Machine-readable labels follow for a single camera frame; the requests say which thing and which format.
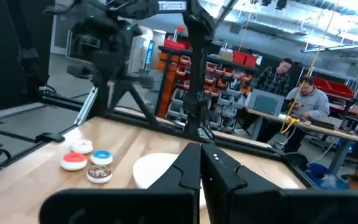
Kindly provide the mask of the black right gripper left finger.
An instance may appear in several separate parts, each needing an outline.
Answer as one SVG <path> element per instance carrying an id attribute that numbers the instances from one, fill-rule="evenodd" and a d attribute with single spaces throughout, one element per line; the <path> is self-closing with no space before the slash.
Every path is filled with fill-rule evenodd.
<path id="1" fill-rule="evenodd" d="M 191 189 L 199 192 L 200 179 L 201 145 L 191 142 L 149 189 Z"/>

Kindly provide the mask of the small white sprinkle donut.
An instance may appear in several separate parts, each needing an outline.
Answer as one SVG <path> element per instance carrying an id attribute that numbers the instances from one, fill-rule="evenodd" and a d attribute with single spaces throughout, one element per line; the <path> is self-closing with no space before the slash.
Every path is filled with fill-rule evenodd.
<path id="1" fill-rule="evenodd" d="M 71 151 L 80 154 L 89 154 L 93 151 L 93 143 L 88 139 L 81 139 L 74 142 Z"/>

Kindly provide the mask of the small blue frosted donut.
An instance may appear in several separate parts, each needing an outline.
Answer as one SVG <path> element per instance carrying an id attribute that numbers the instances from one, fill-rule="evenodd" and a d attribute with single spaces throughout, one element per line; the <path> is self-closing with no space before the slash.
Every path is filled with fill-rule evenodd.
<path id="1" fill-rule="evenodd" d="M 90 160 L 95 165 L 107 166 L 113 162 L 113 156 L 109 151 L 98 150 L 92 153 Z"/>

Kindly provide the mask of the small red frosted donut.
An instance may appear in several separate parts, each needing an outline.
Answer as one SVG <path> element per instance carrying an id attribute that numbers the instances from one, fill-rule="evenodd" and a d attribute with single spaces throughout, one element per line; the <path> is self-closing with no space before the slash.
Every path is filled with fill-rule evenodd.
<path id="1" fill-rule="evenodd" d="M 81 170 L 85 168 L 88 161 L 86 156 L 77 152 L 70 152 L 62 157 L 60 166 L 65 170 Z"/>

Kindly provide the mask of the white round plate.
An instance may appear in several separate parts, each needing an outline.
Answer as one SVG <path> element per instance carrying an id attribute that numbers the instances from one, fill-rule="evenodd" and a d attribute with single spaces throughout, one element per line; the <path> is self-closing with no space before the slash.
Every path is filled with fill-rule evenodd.
<path id="1" fill-rule="evenodd" d="M 178 154 L 165 152 L 147 154 L 135 161 L 132 176 L 138 189 L 147 189 L 166 173 Z"/>

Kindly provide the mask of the silver metal bar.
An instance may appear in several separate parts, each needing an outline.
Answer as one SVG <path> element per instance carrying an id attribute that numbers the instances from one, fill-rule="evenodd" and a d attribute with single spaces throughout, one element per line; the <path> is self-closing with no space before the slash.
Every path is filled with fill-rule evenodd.
<path id="1" fill-rule="evenodd" d="M 79 126 L 86 121 L 93 107 L 97 95 L 98 95 L 98 87 L 94 86 L 91 89 L 90 93 L 88 94 L 85 102 L 83 103 L 83 106 L 81 107 L 80 112 L 78 113 L 78 116 L 75 119 L 74 125 Z"/>

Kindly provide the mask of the red storage bin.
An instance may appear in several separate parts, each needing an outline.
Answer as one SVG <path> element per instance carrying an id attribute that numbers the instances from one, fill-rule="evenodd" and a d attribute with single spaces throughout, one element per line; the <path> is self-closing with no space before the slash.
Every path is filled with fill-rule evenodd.
<path id="1" fill-rule="evenodd" d="M 233 62 L 246 67 L 255 68 L 258 57 L 240 51 L 233 51 Z"/>
<path id="2" fill-rule="evenodd" d="M 189 50 L 191 47 L 189 42 L 173 39 L 165 39 L 163 46 L 173 50 Z"/>

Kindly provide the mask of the grey equipment case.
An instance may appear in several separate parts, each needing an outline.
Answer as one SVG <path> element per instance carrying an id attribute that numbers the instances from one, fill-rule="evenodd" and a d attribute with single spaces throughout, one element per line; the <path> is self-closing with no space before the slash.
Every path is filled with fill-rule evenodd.
<path id="1" fill-rule="evenodd" d="M 278 116 L 281 113 L 285 97 L 253 89 L 248 99 L 247 109 Z"/>

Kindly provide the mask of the orange parts bin rack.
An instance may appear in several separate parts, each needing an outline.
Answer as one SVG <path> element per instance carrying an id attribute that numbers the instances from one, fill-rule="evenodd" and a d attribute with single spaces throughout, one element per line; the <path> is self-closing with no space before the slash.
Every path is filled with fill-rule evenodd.
<path id="1" fill-rule="evenodd" d="M 162 72 L 162 81 L 155 114 L 159 118 L 186 121 L 187 113 L 182 104 L 190 84 L 191 52 L 164 46 L 158 49 L 157 69 Z M 212 129 L 234 132 L 237 111 L 245 107 L 252 74 L 256 71 L 255 67 L 207 57 L 204 91 L 210 99 L 209 123 Z"/>

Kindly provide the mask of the small chocolate sprinkle donut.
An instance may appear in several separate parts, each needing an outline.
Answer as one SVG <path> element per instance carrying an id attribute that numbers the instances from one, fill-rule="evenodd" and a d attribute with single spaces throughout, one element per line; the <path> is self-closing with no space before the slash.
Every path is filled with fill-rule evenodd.
<path id="1" fill-rule="evenodd" d="M 94 184 L 105 184 L 111 180 L 112 171 L 108 166 L 93 165 L 86 172 L 86 176 Z"/>

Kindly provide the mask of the blue bag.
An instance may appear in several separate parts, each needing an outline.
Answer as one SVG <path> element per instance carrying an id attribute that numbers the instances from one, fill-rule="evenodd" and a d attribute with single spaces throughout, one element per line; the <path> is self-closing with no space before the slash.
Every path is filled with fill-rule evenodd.
<path id="1" fill-rule="evenodd" d="M 321 164 L 308 164 L 305 174 L 320 189 L 349 189 L 347 182 L 333 175 L 328 168 Z"/>

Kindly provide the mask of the person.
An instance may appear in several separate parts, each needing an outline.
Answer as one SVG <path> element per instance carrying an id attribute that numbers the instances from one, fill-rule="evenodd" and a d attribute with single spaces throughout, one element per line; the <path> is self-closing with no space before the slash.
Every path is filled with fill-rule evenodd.
<path id="1" fill-rule="evenodd" d="M 291 114 L 308 120 L 317 120 L 329 115 L 329 100 L 325 92 L 314 86 L 311 76 L 304 76 L 299 86 L 288 92 L 285 97 L 295 103 Z M 284 152 L 297 152 L 306 133 L 299 127 L 290 128 L 289 139 L 284 145 Z"/>
<path id="2" fill-rule="evenodd" d="M 276 95 L 286 96 L 290 89 L 290 58 L 283 59 L 277 67 L 267 67 L 258 77 L 254 88 Z"/>

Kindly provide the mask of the long wooden workbench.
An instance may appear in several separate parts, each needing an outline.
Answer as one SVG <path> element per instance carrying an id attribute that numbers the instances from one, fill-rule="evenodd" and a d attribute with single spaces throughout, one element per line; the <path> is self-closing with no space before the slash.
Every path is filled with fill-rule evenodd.
<path id="1" fill-rule="evenodd" d="M 309 129 L 312 130 L 314 132 L 319 132 L 319 133 L 323 133 L 326 134 L 328 136 L 335 136 L 338 137 L 340 139 L 343 139 L 343 143 L 339 146 L 339 148 L 337 149 L 331 164 L 329 166 L 329 170 L 331 171 L 332 174 L 336 175 L 340 169 L 340 167 L 342 166 L 347 153 L 350 151 L 350 145 L 351 145 L 351 141 L 357 141 L 358 142 L 358 136 L 356 134 L 347 134 L 344 132 L 341 132 L 338 129 L 326 129 L 326 128 L 322 128 L 319 126 L 315 126 L 312 125 L 309 121 L 298 121 L 295 118 L 290 118 L 289 115 L 278 115 L 278 116 L 274 116 L 268 113 L 263 113 L 257 110 L 253 110 L 250 108 L 246 108 L 247 112 L 250 114 L 256 114 L 258 116 L 260 116 L 260 118 L 257 120 L 257 123 L 254 126 L 254 129 L 252 131 L 251 134 L 251 139 L 256 140 L 257 136 L 260 132 L 260 128 L 262 125 L 262 120 L 265 119 L 269 119 L 269 120 L 273 120 L 276 122 L 282 122 L 284 124 L 291 124 L 291 126 L 299 126 L 300 128 L 305 128 L 305 129 Z"/>

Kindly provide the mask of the red shelf bins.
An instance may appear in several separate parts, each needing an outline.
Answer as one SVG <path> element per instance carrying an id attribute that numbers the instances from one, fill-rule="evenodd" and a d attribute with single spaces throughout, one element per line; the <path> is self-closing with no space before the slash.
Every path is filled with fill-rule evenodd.
<path id="1" fill-rule="evenodd" d="M 354 97 L 354 92 L 345 84 L 318 77 L 313 77 L 313 82 L 318 89 L 325 93 L 340 96 L 345 99 L 352 99 Z"/>

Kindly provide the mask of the black frame bracket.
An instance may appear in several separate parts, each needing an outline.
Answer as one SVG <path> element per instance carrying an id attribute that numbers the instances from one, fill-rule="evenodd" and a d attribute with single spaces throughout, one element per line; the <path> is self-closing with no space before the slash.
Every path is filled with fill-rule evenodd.
<path id="1" fill-rule="evenodd" d="M 56 133 L 42 133 L 35 137 L 35 142 L 63 142 L 65 137 Z"/>

